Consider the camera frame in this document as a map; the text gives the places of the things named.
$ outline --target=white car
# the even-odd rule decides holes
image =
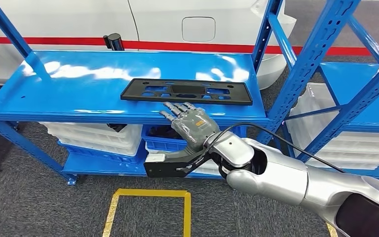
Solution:
[[[249,52],[267,0],[0,0],[0,7],[32,49],[108,50],[102,36],[119,33],[126,50]],[[287,36],[296,20],[279,20]],[[0,84],[22,62],[0,30]],[[271,36],[269,45],[277,45]],[[260,88],[286,66],[283,55],[265,55]]]

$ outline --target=wire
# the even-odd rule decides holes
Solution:
[[[278,138],[280,141],[282,141],[285,144],[293,147],[294,149],[298,150],[299,152],[304,153],[304,154],[310,156],[311,158],[313,158],[313,159],[315,159],[315,160],[317,160],[319,162],[322,162],[323,164],[325,164],[325,165],[327,165],[327,166],[329,166],[329,167],[331,167],[331,168],[333,168],[333,169],[335,169],[335,170],[337,170],[337,171],[339,171],[341,173],[345,173],[345,171],[343,171],[342,169],[334,166],[333,164],[331,164],[331,163],[329,163],[329,162],[327,162],[327,161],[325,161],[325,160],[323,160],[323,159],[321,159],[321,158],[319,158],[319,157],[317,157],[315,155],[312,155],[312,154],[308,153],[307,151],[301,149],[300,147],[298,147],[298,146],[294,145],[293,143],[287,141],[286,139],[282,138],[280,135],[277,135],[276,133],[274,133],[274,132],[272,132],[272,131],[270,131],[270,130],[268,130],[268,129],[260,126],[260,125],[254,124],[252,122],[238,122],[238,123],[233,124],[232,126],[227,127],[225,130],[221,131],[219,133],[219,135],[213,139],[213,141],[210,143],[210,145],[207,147],[207,149],[203,152],[203,154],[201,155],[201,157],[203,157],[205,154],[207,154],[207,152],[213,147],[213,145],[218,141],[218,139],[220,139],[220,137],[223,136],[223,134],[225,134],[230,129],[232,129],[234,127],[237,127],[237,126],[241,126],[241,125],[250,125],[250,126],[259,128],[260,130],[271,134],[272,136]]]

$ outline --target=yellow floor tape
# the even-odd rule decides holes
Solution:
[[[149,190],[149,189],[118,189],[111,199],[105,222],[103,237],[109,237],[113,226],[115,211],[120,196],[172,197],[184,198],[184,237],[191,236],[191,194],[184,190]]]
[[[329,234],[331,235],[331,237],[338,237],[336,229],[329,223],[326,223],[326,225],[328,226]]]

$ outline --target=black cylindrical object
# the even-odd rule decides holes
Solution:
[[[104,41],[107,48],[110,48],[113,51],[124,51],[120,34],[112,33],[109,36],[104,36]]]

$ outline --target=blue plastic crate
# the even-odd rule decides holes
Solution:
[[[146,141],[148,149],[174,152],[182,150],[185,146],[187,146],[187,142],[185,140],[149,136],[149,131],[152,127],[154,126],[144,125],[142,129],[142,139]],[[240,137],[246,137],[246,126],[234,127],[231,131]]]
[[[111,152],[103,152],[103,151],[93,150],[89,148],[67,145],[59,141],[57,143],[61,146],[64,146],[66,150],[68,150],[69,153],[92,156],[96,158],[103,158],[103,159],[121,162],[125,164],[139,164],[143,159],[146,159],[146,157],[148,156],[148,151],[146,151],[145,142],[143,140],[140,142],[139,148],[137,149],[137,153],[133,157],[119,155],[119,154],[115,154]]]

